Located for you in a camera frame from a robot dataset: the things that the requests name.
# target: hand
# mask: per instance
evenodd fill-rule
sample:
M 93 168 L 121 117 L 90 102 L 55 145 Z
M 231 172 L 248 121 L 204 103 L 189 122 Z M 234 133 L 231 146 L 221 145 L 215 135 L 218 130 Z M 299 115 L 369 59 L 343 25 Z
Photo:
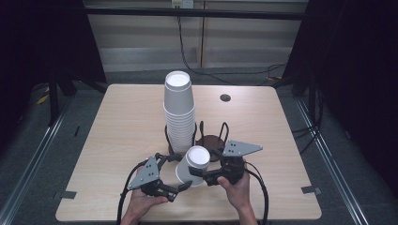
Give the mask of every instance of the hand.
M 129 207 L 126 214 L 121 220 L 122 225 L 136 225 L 141 217 L 143 217 L 152 206 L 161 203 L 167 203 L 166 197 L 151 197 L 144 194 L 141 189 L 135 189 L 131 193 Z
M 228 201 L 237 209 L 239 223 L 257 225 L 257 220 L 250 203 L 250 176 L 245 172 L 242 178 L 234 185 L 223 176 L 217 178 L 219 184 L 225 189 Z
M 225 189 L 228 201 L 237 210 L 251 205 L 250 203 L 250 176 L 247 172 L 243 173 L 242 178 L 234 185 L 228 179 L 220 176 L 217 181 Z

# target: metal frame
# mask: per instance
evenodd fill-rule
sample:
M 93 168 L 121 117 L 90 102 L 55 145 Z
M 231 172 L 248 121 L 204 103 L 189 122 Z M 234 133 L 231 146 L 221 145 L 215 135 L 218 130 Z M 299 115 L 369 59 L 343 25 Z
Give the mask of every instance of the metal frame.
M 54 124 L 47 128 L 47 131 L 41 140 L 35 155 L 33 155 L 17 186 L 14 188 L 2 210 L 0 211 L 1 225 L 11 224 L 15 215 L 17 214 L 17 211 L 23 202 L 23 198 L 26 195 L 33 179 L 35 178 L 36 173 L 38 172 L 38 168 L 44 160 L 44 157 L 46 156 L 47 151 L 50 148 L 56 133 L 58 132 L 58 129 L 61 127 L 62 121 L 64 120 L 64 115 L 68 110 L 70 103 L 71 97 L 68 97 L 62 112 L 54 121 Z
M 130 15 L 130 16 L 178 16 L 208 18 L 238 18 L 262 20 L 301 21 L 307 18 L 305 13 L 234 11 L 188 8 L 154 8 L 154 7 L 34 7 L 39 13 L 79 13 L 91 15 Z
M 326 145 L 325 140 L 323 139 L 322 135 L 320 133 L 317 133 L 317 131 L 314 129 L 314 124 L 311 121 L 307 106 L 303 100 L 298 100 L 298 108 L 302 114 L 302 117 L 305 120 L 308 129 L 311 131 L 311 135 L 313 135 L 319 153 L 324 159 L 330 175 L 333 178 L 334 184 L 342 195 L 345 206 L 347 207 L 348 212 L 353 218 L 355 224 L 369 225 L 368 220 L 366 219 L 366 216 L 364 215 L 362 208 L 360 207 L 360 203 L 358 202 L 354 193 L 351 191 L 349 185 L 346 183 L 339 166 L 334 160 L 333 154 L 330 152 L 328 146 Z

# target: stack of paper cups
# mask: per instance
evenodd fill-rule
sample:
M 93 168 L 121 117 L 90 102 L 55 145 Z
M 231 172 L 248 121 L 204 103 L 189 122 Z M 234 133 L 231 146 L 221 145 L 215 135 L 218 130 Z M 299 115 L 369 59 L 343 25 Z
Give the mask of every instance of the stack of paper cups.
M 171 147 L 184 155 L 192 147 L 195 130 L 195 104 L 188 73 L 174 71 L 166 76 L 163 107 Z

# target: black cable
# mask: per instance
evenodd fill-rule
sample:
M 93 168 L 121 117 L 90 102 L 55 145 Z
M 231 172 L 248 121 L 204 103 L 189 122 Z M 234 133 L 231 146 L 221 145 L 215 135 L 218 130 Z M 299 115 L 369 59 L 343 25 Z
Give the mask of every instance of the black cable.
M 258 180 L 258 183 L 260 183 L 261 189 L 263 190 L 263 194 L 264 194 L 264 215 L 263 215 L 263 221 L 262 221 L 261 224 L 262 225 L 266 225 L 267 224 L 267 220 L 268 220 L 268 210 L 269 210 L 269 197 L 268 197 L 267 187 L 264 184 L 264 182 L 262 181 L 262 178 L 260 178 L 260 176 L 258 176 L 254 172 L 249 171 L 248 169 L 245 169 L 245 172 L 247 172 L 250 175 L 254 176 Z
M 245 163 L 251 165 L 257 171 L 258 175 L 260 176 L 261 182 L 264 184 L 263 177 L 261 176 L 261 173 L 257 170 L 257 168 L 254 165 L 252 165 L 250 162 L 245 161 Z
M 316 131 L 316 133 L 314 134 L 314 136 L 310 139 L 310 141 L 307 143 L 307 145 L 305 145 L 305 147 L 303 149 L 301 149 L 301 151 L 299 151 L 300 154 L 302 154 L 303 152 L 305 152 L 311 145 L 311 143 L 313 143 L 313 141 L 317 138 L 317 136 L 319 135 L 319 130 Z
M 214 78 L 214 79 L 216 79 L 216 80 L 219 80 L 220 82 L 223 82 L 223 83 L 228 83 L 228 84 L 231 84 L 231 85 L 238 85 L 238 84 L 235 84 L 235 83 L 228 82 L 228 81 L 226 81 L 226 80 L 220 79 L 220 78 L 218 78 L 218 77 L 215 77 L 214 75 L 228 75 L 228 74 L 242 74 L 242 75 L 247 75 L 247 74 L 261 74 L 261 73 L 267 73 L 268 76 L 266 77 L 266 80 L 263 81 L 263 82 L 261 82 L 261 83 L 259 83 L 259 84 L 256 84 L 256 86 L 261 86 L 262 84 L 264 84 L 264 83 L 266 83 L 266 82 L 268 81 L 268 79 L 269 79 L 269 77 L 270 77 L 270 72 L 271 72 L 272 70 L 275 70 L 275 69 L 277 69 L 277 68 L 279 68 L 279 67 L 282 67 L 282 66 L 285 66 L 285 65 L 286 65 L 286 63 L 284 63 L 284 64 L 275 64 L 275 65 L 269 66 L 267 70 L 257 71 L 257 72 L 218 72 L 218 73 L 205 73 L 205 72 L 195 71 L 195 70 L 193 70 L 193 69 L 190 67 L 190 65 L 188 64 L 187 59 L 186 59 L 186 57 L 185 57 L 184 42 L 182 41 L 181 18 L 180 18 L 180 17 L 177 17 L 177 20 L 178 20 L 179 44 L 180 44 L 180 51 L 181 51 L 181 56 L 182 56 L 182 62 L 184 63 L 185 67 L 186 67 L 189 71 L 191 71 L 191 72 L 193 72 L 193 73 L 195 73 L 195 74 L 209 76 L 209 77 Z
M 317 88 L 317 103 L 318 103 L 318 108 L 319 108 L 318 119 L 316 119 L 316 121 L 310 127 L 292 130 L 292 133 L 305 131 L 304 133 L 302 133 L 298 136 L 295 136 L 295 140 L 298 140 L 298 139 L 304 137 L 305 135 L 310 133 L 310 131 L 312 129 L 317 129 L 318 131 L 320 130 L 321 124 L 322 124 L 322 118 L 323 118 L 324 102 L 325 102 L 325 98 L 324 98 L 323 94 L 321 93 L 320 89 Z
M 126 181 L 126 184 L 125 184 L 125 186 L 124 186 L 124 188 L 123 188 L 123 191 L 122 191 L 122 193 L 120 194 L 119 206 L 117 207 L 117 221 L 116 221 L 116 224 L 117 224 L 117 225 L 119 225 L 119 224 L 121 223 L 121 221 L 122 221 L 123 204 L 124 204 L 124 201 L 125 201 L 125 199 L 126 199 L 127 193 L 129 193 L 129 191 L 130 191 L 129 189 L 127 189 L 127 187 L 128 187 L 129 182 L 130 182 L 130 180 L 131 180 L 131 177 L 132 177 L 132 175 L 135 173 L 135 171 L 138 170 L 138 168 L 140 168 L 141 166 L 144 166 L 145 164 L 146 164 L 146 160 L 145 160 L 145 161 L 142 161 L 142 162 L 140 162 L 140 163 L 138 163 L 138 165 L 136 165 L 136 166 L 132 169 L 132 171 L 131 171 L 130 174 L 129 174 L 129 177 L 127 178 L 127 181 Z

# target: wooden table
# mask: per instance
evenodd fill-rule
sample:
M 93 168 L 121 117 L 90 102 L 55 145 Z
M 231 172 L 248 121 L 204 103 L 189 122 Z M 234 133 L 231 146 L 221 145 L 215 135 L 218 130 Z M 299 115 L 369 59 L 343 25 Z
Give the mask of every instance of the wooden table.
M 116 220 L 120 193 L 131 169 L 159 152 L 168 155 L 164 137 L 163 85 L 113 84 L 102 101 L 67 191 L 56 212 L 60 221 Z M 230 127 L 229 139 L 263 145 L 264 150 L 246 156 L 263 176 L 269 195 L 268 219 L 317 219 L 321 211 L 310 186 L 290 128 L 275 90 L 271 87 L 192 87 L 196 123 L 205 122 L 205 134 L 219 135 L 222 122 Z M 221 101 L 227 94 L 229 102 Z M 219 168 L 219 162 L 212 168 Z M 179 185 L 176 162 L 165 163 L 161 179 Z M 130 195 L 126 198 L 127 209 Z M 251 179 L 251 201 L 258 219 L 264 198 L 257 180 Z M 221 186 L 192 187 L 174 202 L 153 207 L 142 221 L 220 221 L 238 219 Z

